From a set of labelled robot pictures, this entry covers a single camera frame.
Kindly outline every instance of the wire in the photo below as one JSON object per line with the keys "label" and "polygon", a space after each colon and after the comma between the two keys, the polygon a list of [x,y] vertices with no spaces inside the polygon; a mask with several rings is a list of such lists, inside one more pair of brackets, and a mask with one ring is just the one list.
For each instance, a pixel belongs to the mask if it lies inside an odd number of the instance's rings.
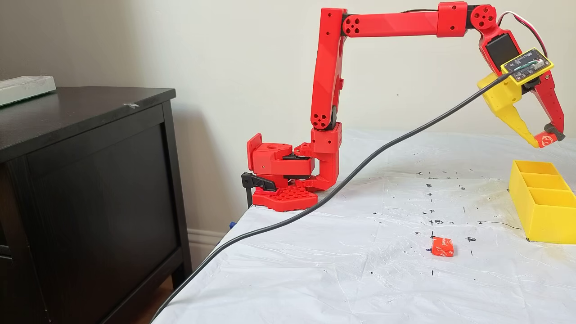
{"label": "wire", "polygon": [[534,27],[534,25],[532,25],[528,20],[522,18],[522,16],[520,16],[519,14],[517,14],[515,12],[511,12],[511,11],[503,12],[502,15],[500,15],[500,18],[498,18],[498,26],[500,26],[500,24],[502,23],[502,19],[507,14],[511,14],[512,16],[514,16],[514,18],[520,24],[524,25],[524,27],[526,27],[530,30],[530,32],[538,40],[538,43],[540,44],[540,47],[542,48],[542,52],[544,52],[544,56],[548,57],[548,51],[546,50],[546,46],[544,46],[544,42],[542,41],[542,37],[540,37],[540,34],[536,30],[536,27]]}
{"label": "wire", "polygon": [[437,12],[438,10],[436,9],[412,9],[412,10],[406,10],[404,12],[401,13],[407,13],[407,12]]}
{"label": "wire", "polygon": [[522,69],[524,69],[524,68],[526,68],[526,67],[528,67],[528,66],[530,66],[530,65],[532,65],[532,64],[538,64],[538,63],[539,63],[538,61],[530,61],[530,62],[528,62],[528,63],[526,63],[526,64],[524,64],[524,65],[521,65],[521,66],[515,68],[515,69],[514,69],[514,72],[516,72],[516,71],[518,71],[518,70],[522,70]]}
{"label": "wire", "polygon": [[160,306],[160,308],[156,311],[156,313],[154,314],[154,317],[152,317],[152,320],[150,321],[150,324],[152,322],[154,322],[154,320],[156,319],[156,317],[158,316],[158,314],[160,314],[160,312],[166,308],[166,306],[172,301],[172,299],[174,299],[174,297],[176,295],[178,295],[178,293],[190,282],[192,281],[192,279],[194,279],[198,273],[200,273],[200,271],[202,271],[202,269],[204,269],[204,267],[206,267],[206,265],[208,263],[210,263],[210,261],[212,261],[218,254],[220,254],[225,248],[231,246],[232,244],[242,241],[243,239],[247,239],[250,238],[252,236],[258,235],[258,234],[262,234],[262,233],[266,233],[269,231],[272,231],[273,229],[277,229],[283,226],[286,226],[288,224],[291,224],[299,219],[301,219],[302,217],[312,213],[313,211],[315,211],[316,209],[322,207],[324,204],[326,204],[330,199],[332,199],[332,197],[334,197],[348,182],[350,182],[350,180],[352,180],[352,178],[354,178],[359,172],[360,170],[362,170],[366,165],[368,165],[368,163],[370,163],[370,161],[372,161],[375,157],[377,157],[380,153],[384,152],[385,150],[387,150],[388,148],[409,139],[410,137],[420,133],[423,130],[428,129],[429,127],[437,124],[438,122],[442,121],[443,119],[445,119],[446,117],[454,114],[455,112],[457,112],[458,110],[464,108],[467,104],[471,103],[472,101],[474,101],[474,99],[478,98],[479,96],[481,96],[484,92],[487,92],[488,90],[492,89],[494,86],[498,85],[500,82],[504,81],[505,79],[507,79],[510,75],[512,75],[512,72],[510,73],[506,73],[503,74],[501,76],[499,76],[496,80],[492,81],[492,83],[488,84],[487,86],[485,86],[484,88],[478,90],[478,92],[474,93],[472,96],[470,96],[469,98],[467,98],[466,100],[462,101],[460,104],[458,104],[457,106],[455,106],[454,108],[450,109],[449,111],[446,111],[444,114],[434,118],[433,120],[427,122],[426,124],[418,127],[415,130],[409,131],[408,133],[398,137],[397,139],[388,142],[387,144],[385,144],[384,146],[382,146],[381,148],[377,149],[376,151],[374,151],[374,153],[370,154],[369,157],[366,158],[366,160],[364,160],[362,163],[360,163],[359,166],[357,166],[356,169],[354,169],[352,171],[351,174],[349,174],[342,182],[340,182],[340,184],[338,184],[336,187],[334,187],[334,189],[332,191],[330,191],[326,197],[324,197],[321,201],[319,201],[318,203],[316,203],[314,206],[309,207],[307,209],[305,209],[304,211],[300,212],[299,214],[296,214],[295,216],[288,218],[287,220],[283,220],[279,223],[276,223],[274,225],[270,225],[267,227],[263,227],[263,228],[259,228],[256,229],[254,231],[248,232],[248,233],[244,233],[242,235],[236,236],[235,238],[225,242],[224,244],[222,244],[221,246],[219,246],[216,250],[214,250],[214,252],[212,252],[206,259],[204,259],[204,261],[202,261],[202,263],[198,266],[198,268],[188,277],[186,278],[186,280],[184,280],[184,282],[178,286],[178,288],[176,288],[171,294],[170,296],[168,296],[168,299],[166,299],[166,301],[164,301],[162,303],[162,305]]}

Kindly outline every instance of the yellow container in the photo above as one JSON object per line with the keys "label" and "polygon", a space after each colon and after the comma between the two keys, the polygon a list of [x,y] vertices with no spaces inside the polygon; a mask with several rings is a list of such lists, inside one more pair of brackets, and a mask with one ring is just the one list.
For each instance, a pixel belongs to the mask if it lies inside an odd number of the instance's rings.
{"label": "yellow container", "polygon": [[576,196],[552,163],[514,161],[510,195],[529,240],[576,244]]}

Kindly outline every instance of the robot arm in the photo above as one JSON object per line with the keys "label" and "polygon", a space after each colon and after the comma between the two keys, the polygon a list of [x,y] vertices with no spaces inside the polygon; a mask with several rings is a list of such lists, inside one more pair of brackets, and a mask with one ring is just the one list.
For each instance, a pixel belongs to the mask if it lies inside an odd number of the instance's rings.
{"label": "robot arm", "polygon": [[[437,10],[389,14],[348,14],[346,9],[323,8],[310,112],[313,126],[310,142],[293,150],[288,144],[262,143],[261,134],[248,141],[248,167],[256,175],[244,174],[242,182],[246,188],[257,187],[252,196],[253,203],[277,211],[304,209],[317,202],[314,191],[326,190],[336,182],[342,141],[342,125],[336,121],[336,116],[340,90],[344,85],[343,46],[348,37],[462,37],[469,29],[480,32],[480,52],[492,70],[480,83],[490,83],[502,75],[501,66],[522,54],[512,33],[498,26],[496,10],[490,5],[443,2]],[[495,89],[492,97],[484,96],[495,115],[533,146],[544,147],[563,139],[564,116],[550,71],[525,82],[521,88],[518,85],[513,88],[512,84],[507,87]],[[528,92],[537,96],[551,120],[545,126],[545,132],[534,137],[512,105]],[[320,163],[320,172],[316,176],[311,175],[315,159]],[[255,183],[268,185],[264,187]]]}

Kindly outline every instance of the wall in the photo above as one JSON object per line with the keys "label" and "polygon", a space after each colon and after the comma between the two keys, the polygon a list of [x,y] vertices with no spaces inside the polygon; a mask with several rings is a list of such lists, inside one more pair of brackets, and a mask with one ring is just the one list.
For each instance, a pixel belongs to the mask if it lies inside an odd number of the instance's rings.
{"label": "wall", "polygon": [[[556,64],[566,134],[576,73],[571,0],[490,1],[541,33]],[[323,6],[352,13],[435,8],[413,0],[5,0],[0,5],[0,78],[49,74],[60,86],[176,88],[173,101],[188,226],[203,253],[246,209],[240,174],[245,143],[309,140],[308,121]],[[537,46],[513,18],[522,48]],[[339,120],[345,127],[411,129],[476,90],[489,72],[477,32],[464,38],[348,39]],[[533,133],[546,116],[534,98],[518,104]],[[432,131],[513,134],[477,100]]]}

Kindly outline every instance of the red block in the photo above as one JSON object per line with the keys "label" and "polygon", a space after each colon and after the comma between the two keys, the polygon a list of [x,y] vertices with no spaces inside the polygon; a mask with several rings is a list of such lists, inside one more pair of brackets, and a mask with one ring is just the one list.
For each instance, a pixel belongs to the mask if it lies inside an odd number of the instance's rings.
{"label": "red block", "polygon": [[454,256],[454,247],[452,246],[451,239],[438,238],[435,236],[432,240],[432,254],[442,257]]}

